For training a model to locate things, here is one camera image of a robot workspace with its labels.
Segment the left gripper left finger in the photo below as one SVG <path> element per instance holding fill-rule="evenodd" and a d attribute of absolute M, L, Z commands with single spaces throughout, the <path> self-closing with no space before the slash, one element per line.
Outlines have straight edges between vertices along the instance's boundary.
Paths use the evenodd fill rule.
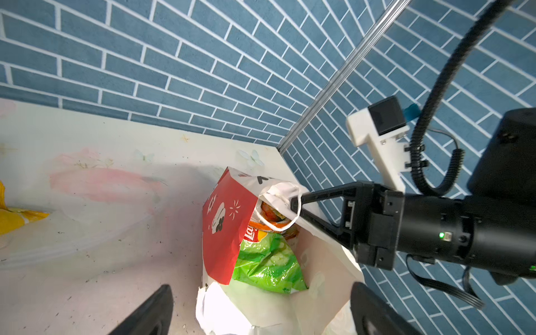
<path fill-rule="evenodd" d="M 166 335 L 173 316 L 173 292 L 168 284 L 162 285 L 131 315 L 120 323 L 110 335 Z"/>

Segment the orange colourful snack packet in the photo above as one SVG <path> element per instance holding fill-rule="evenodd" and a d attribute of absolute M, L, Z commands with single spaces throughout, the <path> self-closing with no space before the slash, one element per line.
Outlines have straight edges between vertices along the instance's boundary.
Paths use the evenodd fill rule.
<path fill-rule="evenodd" d="M 290 223 L 290 219 L 287 219 L 275 208 L 268 205 L 266 202 L 260 201 L 255 209 L 257 212 L 254 212 L 250 218 L 249 225 L 244 236 L 246 241 L 258 243 L 268 235 L 281 235 L 287 241 L 297 238 L 298 234 L 300 233 L 297 226 L 292 226 L 285 231 L 279 232 L 271 229 L 271 227 L 263 223 L 261 219 L 265 219 L 276 228 L 283 228 Z"/>

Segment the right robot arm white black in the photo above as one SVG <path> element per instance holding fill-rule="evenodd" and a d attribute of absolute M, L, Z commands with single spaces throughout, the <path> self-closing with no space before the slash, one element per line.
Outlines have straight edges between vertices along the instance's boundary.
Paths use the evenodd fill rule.
<path fill-rule="evenodd" d="M 507 285 L 535 277 L 535 109 L 505 114 L 462 200 L 354 181 L 293 197 L 293 212 L 363 265 L 398 252 L 485 269 Z"/>

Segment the green snack packet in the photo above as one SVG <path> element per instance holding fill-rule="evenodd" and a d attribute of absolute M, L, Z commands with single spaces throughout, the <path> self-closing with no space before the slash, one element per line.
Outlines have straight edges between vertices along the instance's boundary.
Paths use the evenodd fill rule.
<path fill-rule="evenodd" d="M 308 289 L 293 250 L 276 233 L 265 233 L 254 240 L 244 237 L 232 279 L 286 295 Z"/>

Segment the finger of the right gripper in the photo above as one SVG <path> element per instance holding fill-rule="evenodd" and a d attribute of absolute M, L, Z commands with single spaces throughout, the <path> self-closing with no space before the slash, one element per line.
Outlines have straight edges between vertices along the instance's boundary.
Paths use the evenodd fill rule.
<path fill-rule="evenodd" d="M 290 209 L 298 213 L 302 205 L 312 202 L 320 202 L 334 198 L 347 198 L 355 196 L 356 183 L 348 183 L 340 186 L 334 186 L 319 191 L 306 192 L 290 199 Z"/>
<path fill-rule="evenodd" d="M 334 226 L 330 222 L 321 219 L 321 217 L 311 213 L 307 209 L 302 209 L 300 216 L 326 236 L 337 241 L 343 247 L 347 249 L 352 249 L 354 247 L 355 232 L 352 229 L 344 228 L 342 226 Z"/>

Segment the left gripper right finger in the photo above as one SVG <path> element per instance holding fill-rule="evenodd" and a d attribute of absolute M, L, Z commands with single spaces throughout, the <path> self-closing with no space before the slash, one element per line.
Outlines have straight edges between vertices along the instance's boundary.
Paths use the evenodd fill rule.
<path fill-rule="evenodd" d="M 419 335 L 412 325 L 364 283 L 353 283 L 350 310 L 358 335 Z"/>

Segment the yellow snack packet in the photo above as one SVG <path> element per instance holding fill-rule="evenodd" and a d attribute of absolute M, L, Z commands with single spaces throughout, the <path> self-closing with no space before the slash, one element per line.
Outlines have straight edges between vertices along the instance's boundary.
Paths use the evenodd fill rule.
<path fill-rule="evenodd" d="M 2 182 L 1 184 L 1 220 L 0 220 L 0 234 L 5 235 L 21 227 L 26 226 L 29 223 L 37 222 L 46 219 L 50 216 L 49 213 L 37 212 L 29 209 L 9 208 L 6 205 L 5 192 L 6 188 Z"/>

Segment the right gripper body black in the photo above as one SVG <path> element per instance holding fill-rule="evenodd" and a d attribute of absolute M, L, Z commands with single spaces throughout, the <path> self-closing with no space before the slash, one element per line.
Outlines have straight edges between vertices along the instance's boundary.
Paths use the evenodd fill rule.
<path fill-rule="evenodd" d="M 344 186 L 350 211 L 350 250 L 361 265 L 391 270 L 398 247 L 405 194 L 382 184 Z"/>

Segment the red white paper gift bag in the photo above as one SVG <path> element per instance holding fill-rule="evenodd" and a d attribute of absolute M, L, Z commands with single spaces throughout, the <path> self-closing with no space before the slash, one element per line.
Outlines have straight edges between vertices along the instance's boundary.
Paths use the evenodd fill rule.
<path fill-rule="evenodd" d="M 350 290 L 363 281 L 350 252 L 326 236 L 299 213 L 290 199 L 306 189 L 296 183 L 252 176 L 228 168 L 202 212 L 203 285 L 196 317 L 206 334 L 355 334 Z M 297 238 L 287 241 L 308 289 L 289 295 L 273 293 L 233 280 L 235 263 L 250 218 L 260 201 L 297 226 Z"/>

